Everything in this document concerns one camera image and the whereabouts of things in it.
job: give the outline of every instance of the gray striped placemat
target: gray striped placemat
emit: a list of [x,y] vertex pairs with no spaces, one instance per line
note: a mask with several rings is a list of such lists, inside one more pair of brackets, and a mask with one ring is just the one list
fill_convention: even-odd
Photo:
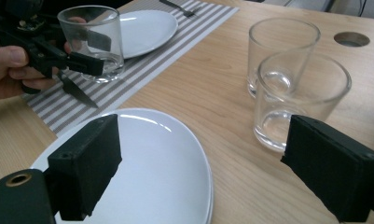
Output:
[[178,20],[178,31],[168,43],[146,55],[125,62],[125,72],[122,78],[105,84],[97,84],[83,79],[78,73],[67,74],[96,102],[98,109],[83,105],[64,93],[60,82],[37,95],[24,95],[23,98],[27,104],[53,132],[60,136],[85,119],[117,109],[238,10],[235,7],[200,1],[173,1],[185,8],[201,6],[198,16],[188,19],[182,15],[180,10],[168,7],[158,0],[138,0],[121,11],[121,13],[126,13],[156,9],[167,11]]

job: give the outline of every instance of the round table hole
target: round table hole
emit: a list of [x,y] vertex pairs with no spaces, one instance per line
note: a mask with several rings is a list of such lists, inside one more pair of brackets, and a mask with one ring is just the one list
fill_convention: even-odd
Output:
[[370,40],[366,35],[355,32],[343,32],[334,36],[336,42],[347,47],[363,47],[369,44]]

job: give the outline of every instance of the finger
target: finger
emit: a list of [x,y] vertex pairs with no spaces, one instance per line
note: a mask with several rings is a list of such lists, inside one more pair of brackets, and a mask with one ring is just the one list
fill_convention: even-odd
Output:
[[26,51],[17,46],[0,48],[0,65],[6,67],[23,67],[29,62]]
[[10,68],[8,74],[15,79],[35,79],[44,77],[44,75],[33,67]]
[[47,90],[56,84],[56,80],[52,78],[24,79],[22,83],[36,90]]

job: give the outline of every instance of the wooden table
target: wooden table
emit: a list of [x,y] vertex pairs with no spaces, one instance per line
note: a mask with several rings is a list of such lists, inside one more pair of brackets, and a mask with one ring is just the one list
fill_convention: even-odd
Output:
[[[248,29],[260,20],[292,17],[316,24],[317,51],[341,62],[353,87],[327,123],[374,149],[374,20],[240,0],[211,0],[240,11],[210,33],[120,108],[148,107],[184,122],[201,141],[215,181],[213,223],[338,223],[309,189],[253,134],[247,92]],[[333,36],[369,37],[362,48]],[[56,135],[20,97],[0,101],[0,178],[29,167]],[[371,214],[369,223],[374,223]]]

